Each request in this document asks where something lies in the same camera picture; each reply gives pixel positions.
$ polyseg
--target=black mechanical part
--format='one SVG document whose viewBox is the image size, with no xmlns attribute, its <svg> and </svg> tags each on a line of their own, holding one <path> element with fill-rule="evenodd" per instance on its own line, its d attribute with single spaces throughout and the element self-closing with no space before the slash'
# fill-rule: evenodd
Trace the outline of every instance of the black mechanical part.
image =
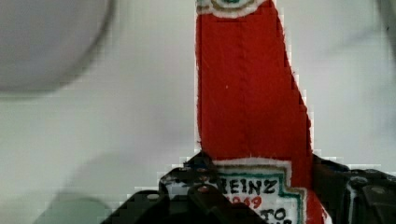
<svg viewBox="0 0 396 224">
<path fill-rule="evenodd" d="M 317 156 L 313 190 L 333 224 L 396 223 L 395 177 L 377 170 L 349 170 Z"/>
</svg>

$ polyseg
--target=white surface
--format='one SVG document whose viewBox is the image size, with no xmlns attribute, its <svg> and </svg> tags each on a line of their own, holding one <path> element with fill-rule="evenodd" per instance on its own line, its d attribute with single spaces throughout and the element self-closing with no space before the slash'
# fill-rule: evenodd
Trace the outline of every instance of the white surface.
<svg viewBox="0 0 396 224">
<path fill-rule="evenodd" d="M 395 60 L 375 2 L 277 1 L 315 112 L 314 148 L 396 171 Z M 58 192 L 116 208 L 194 155 L 194 2 L 120 0 L 107 42 L 73 83 L 0 94 L 0 222 L 32 223 Z"/>
<path fill-rule="evenodd" d="M 62 80 L 101 32 L 108 0 L 2 0 L 0 90 Z"/>
</svg>

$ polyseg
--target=white plate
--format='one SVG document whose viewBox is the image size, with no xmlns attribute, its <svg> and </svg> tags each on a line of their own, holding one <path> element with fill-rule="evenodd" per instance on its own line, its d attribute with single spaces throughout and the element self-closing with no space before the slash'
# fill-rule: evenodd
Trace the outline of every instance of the white plate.
<svg viewBox="0 0 396 224">
<path fill-rule="evenodd" d="M 103 31 L 110 0 L 1 0 L 0 91 L 56 83 Z"/>
</svg>

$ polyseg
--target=red cloth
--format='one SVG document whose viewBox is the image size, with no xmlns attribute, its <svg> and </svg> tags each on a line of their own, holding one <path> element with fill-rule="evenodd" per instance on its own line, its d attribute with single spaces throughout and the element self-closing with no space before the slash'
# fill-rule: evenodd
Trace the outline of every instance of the red cloth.
<svg viewBox="0 0 396 224">
<path fill-rule="evenodd" d="M 200 15 L 196 44 L 203 150 L 213 160 L 291 161 L 291 185 L 310 189 L 310 120 L 273 2 L 237 19 Z"/>
</svg>

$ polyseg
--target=red fabric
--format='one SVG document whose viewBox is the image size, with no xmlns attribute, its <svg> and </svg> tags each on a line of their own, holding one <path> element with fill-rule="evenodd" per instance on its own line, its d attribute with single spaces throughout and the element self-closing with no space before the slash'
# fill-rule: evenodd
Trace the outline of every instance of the red fabric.
<svg viewBox="0 0 396 224">
<path fill-rule="evenodd" d="M 311 189 L 310 121 L 272 1 L 238 19 L 200 15 L 196 45 L 203 150 L 291 161 L 291 185 Z"/>
</svg>

